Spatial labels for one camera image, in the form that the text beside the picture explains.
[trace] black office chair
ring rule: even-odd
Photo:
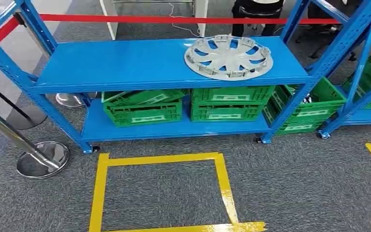
[[[283,4],[283,0],[272,4],[260,4],[252,0],[236,0],[232,7],[232,15],[234,18],[279,18]],[[275,24],[267,24],[261,35],[272,36],[275,27]],[[243,32],[244,24],[232,25],[233,36],[242,37]]]

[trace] white table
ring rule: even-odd
[[[115,3],[113,0],[99,0],[103,14],[108,15],[118,15]],[[194,0],[194,16],[197,18],[206,18],[208,12],[208,0]],[[109,28],[110,36],[113,40],[116,39],[117,27],[119,23],[107,23]],[[201,36],[205,36],[205,23],[198,23]]]

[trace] caster wheel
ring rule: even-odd
[[[100,151],[100,147],[99,146],[93,146],[93,153],[96,153]]]
[[[328,139],[330,138],[330,134],[318,134],[318,137],[321,139]]]

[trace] shelf deck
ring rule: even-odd
[[[184,53],[196,39],[60,43],[34,87],[39,93],[263,86],[311,80],[280,37],[254,37],[271,50],[273,68],[246,81],[213,80],[193,72]]]
[[[371,109],[359,110],[343,123],[343,126],[351,125],[371,125]]]
[[[179,122],[156,123],[132,127],[116,127],[103,112],[99,99],[92,101],[82,130],[82,140],[87,142],[194,137],[208,135],[263,133],[270,131],[260,114],[253,122],[191,122],[188,107],[183,107],[183,119]]]

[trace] blue shelf frame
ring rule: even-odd
[[[171,69],[175,67],[181,72],[168,72],[170,67],[165,70],[153,69],[153,56],[148,59],[137,60],[136,62],[130,56],[130,51],[141,49],[154,51],[151,44],[158,44],[159,47],[165,45],[185,46],[187,41],[193,40],[157,40],[157,41],[114,41],[114,42],[89,42],[89,43],[63,43],[57,44],[53,36],[49,33],[44,22],[33,7],[30,0],[16,0],[16,6],[20,9],[21,15],[30,29],[35,33],[40,43],[51,55],[48,65],[38,78],[34,75],[22,71],[14,61],[0,47],[0,70],[6,74],[21,90],[23,90],[41,109],[60,127],[71,139],[73,139],[83,150],[84,153],[92,153],[92,145],[89,142],[114,141],[121,139],[148,139],[148,138],[168,138],[168,137],[189,137],[218,134],[236,134],[236,133],[261,133],[261,141],[270,143],[271,138],[284,124],[286,119],[300,104],[302,99],[309,93],[316,83],[331,72],[340,62],[346,51],[348,51],[355,41],[361,36],[363,30],[371,23],[371,1],[365,0],[357,9],[351,18],[337,11],[324,0],[298,0],[294,10],[289,16],[288,23],[285,26],[280,37],[257,37],[256,40],[261,44],[272,48],[271,51],[278,55],[278,52],[289,51],[286,43],[292,36],[292,32],[298,25],[308,4],[313,1],[328,14],[344,22],[343,29],[329,46],[327,51],[321,56],[320,60],[307,73],[298,68],[298,61],[288,52],[286,63],[278,66],[276,62],[274,68],[266,75],[241,82],[222,82],[210,80],[199,76],[190,71],[182,60],[185,47],[172,50],[181,53],[181,59],[167,59]],[[0,15],[0,25],[9,15],[13,13],[12,9],[5,14]],[[111,75],[116,70],[111,64],[95,63],[96,66],[85,66],[87,57],[74,56],[73,53],[85,53],[91,57],[91,61],[96,60],[96,52],[101,49],[102,56],[118,57],[126,59],[125,66],[121,66],[125,72],[119,73],[119,77]],[[156,73],[146,76],[139,69],[145,66],[153,69]],[[90,72],[95,69],[100,72],[100,76],[93,75]],[[191,122],[185,112],[183,120],[177,123],[155,124],[149,126],[137,126],[131,128],[116,128],[109,119],[106,120],[105,114],[100,110],[101,105],[98,100],[89,100],[86,94],[85,98],[88,113],[82,132],[77,131],[70,122],[56,109],[56,107],[46,98],[46,93],[56,92],[88,92],[88,91],[107,91],[107,90],[141,90],[152,88],[185,88],[185,87],[223,87],[223,86],[255,86],[255,85],[276,85],[276,84],[299,84],[298,91],[286,104],[285,108],[271,125],[267,125],[264,117],[260,115],[254,122]]]
[[[366,41],[360,55],[357,69],[352,78],[352,85],[348,92],[345,106],[337,112],[336,118],[326,122],[325,126],[318,131],[322,138],[329,138],[330,134],[341,126],[352,125],[371,125],[371,109],[364,109],[371,102],[371,91],[366,93],[357,102],[353,102],[357,86],[363,73],[363,69],[368,60],[369,50],[371,48],[371,26],[366,33]]]

